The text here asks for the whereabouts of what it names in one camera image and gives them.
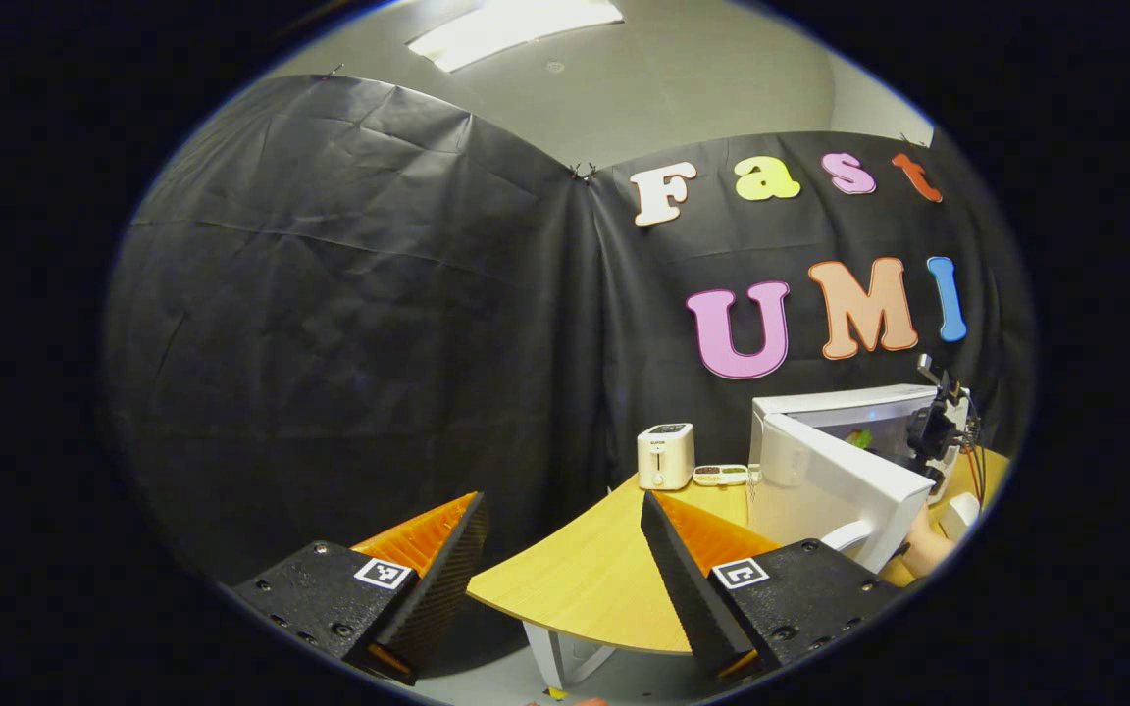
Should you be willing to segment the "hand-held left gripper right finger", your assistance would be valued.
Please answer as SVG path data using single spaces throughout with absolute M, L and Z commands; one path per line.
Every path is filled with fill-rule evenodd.
M 719 681 L 816 656 L 904 593 L 822 539 L 776 544 L 669 493 L 644 494 L 640 526 L 696 665 Z

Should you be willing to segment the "ceiling light panel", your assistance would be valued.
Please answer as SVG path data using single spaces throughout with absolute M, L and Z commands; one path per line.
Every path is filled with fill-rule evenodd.
M 407 49 L 454 73 L 485 58 L 564 32 L 625 21 L 611 0 L 489 0 L 408 41 Z

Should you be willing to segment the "white microwave oven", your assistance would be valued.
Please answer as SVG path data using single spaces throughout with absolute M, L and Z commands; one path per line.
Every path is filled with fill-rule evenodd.
M 933 385 L 905 383 L 754 398 L 750 530 L 776 544 L 822 539 L 883 572 L 933 488 L 911 470 L 906 425 L 935 393 Z M 873 448 L 847 445 L 853 429 L 873 432 Z

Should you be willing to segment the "white toaster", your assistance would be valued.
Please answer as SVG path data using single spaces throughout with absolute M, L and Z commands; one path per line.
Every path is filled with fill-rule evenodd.
M 637 437 L 642 490 L 677 491 L 693 481 L 696 467 L 692 422 L 655 425 Z

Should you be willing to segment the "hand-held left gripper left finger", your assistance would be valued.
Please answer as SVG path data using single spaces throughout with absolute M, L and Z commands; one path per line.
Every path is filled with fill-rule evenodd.
M 358 544 L 308 542 L 231 594 L 305 646 L 412 686 L 457 618 L 488 529 L 484 494 L 466 493 Z

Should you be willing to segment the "black backdrop cloth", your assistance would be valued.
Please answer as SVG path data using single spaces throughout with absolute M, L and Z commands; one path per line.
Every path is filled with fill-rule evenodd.
M 234 584 L 471 491 L 493 566 L 631 479 L 651 426 L 744 462 L 754 398 L 916 381 L 918 354 L 1009 456 L 1037 323 L 944 137 L 732 136 L 580 177 L 431 95 L 282 76 L 144 197 L 103 371 L 145 502 Z

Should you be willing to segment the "white table leg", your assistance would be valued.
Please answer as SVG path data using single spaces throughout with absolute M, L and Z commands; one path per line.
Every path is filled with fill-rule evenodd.
M 568 691 L 570 687 L 590 678 L 616 651 L 531 622 L 522 622 L 522 629 L 539 674 L 545 685 L 556 691 Z

